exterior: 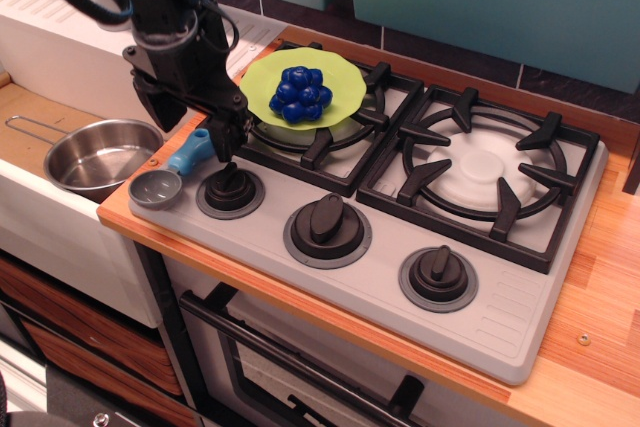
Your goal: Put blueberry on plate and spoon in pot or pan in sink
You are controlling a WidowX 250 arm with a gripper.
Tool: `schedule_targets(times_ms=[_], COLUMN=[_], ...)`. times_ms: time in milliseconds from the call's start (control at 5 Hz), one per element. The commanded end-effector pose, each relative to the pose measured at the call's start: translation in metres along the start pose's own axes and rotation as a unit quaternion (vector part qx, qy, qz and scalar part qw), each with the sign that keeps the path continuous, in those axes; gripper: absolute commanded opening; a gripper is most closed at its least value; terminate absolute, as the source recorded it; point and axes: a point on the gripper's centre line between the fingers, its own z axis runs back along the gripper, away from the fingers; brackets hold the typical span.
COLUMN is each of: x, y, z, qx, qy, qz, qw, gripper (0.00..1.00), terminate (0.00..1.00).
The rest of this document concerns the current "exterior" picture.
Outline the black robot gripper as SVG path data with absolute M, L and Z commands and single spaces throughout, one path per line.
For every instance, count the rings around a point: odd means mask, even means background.
M 230 162 L 250 132 L 247 99 L 227 73 L 228 27 L 225 21 L 189 21 L 161 33 L 134 25 L 135 44 L 123 52 L 154 123 L 171 131 L 189 108 L 209 116 L 205 129 L 220 162 Z

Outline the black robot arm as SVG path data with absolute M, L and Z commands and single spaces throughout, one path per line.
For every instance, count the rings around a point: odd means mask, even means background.
M 194 109 L 205 117 L 219 161 L 231 161 L 247 143 L 253 117 L 227 73 L 240 35 L 226 35 L 236 25 L 215 0 L 65 1 L 103 25 L 131 24 L 134 43 L 123 56 L 140 102 L 163 131 Z

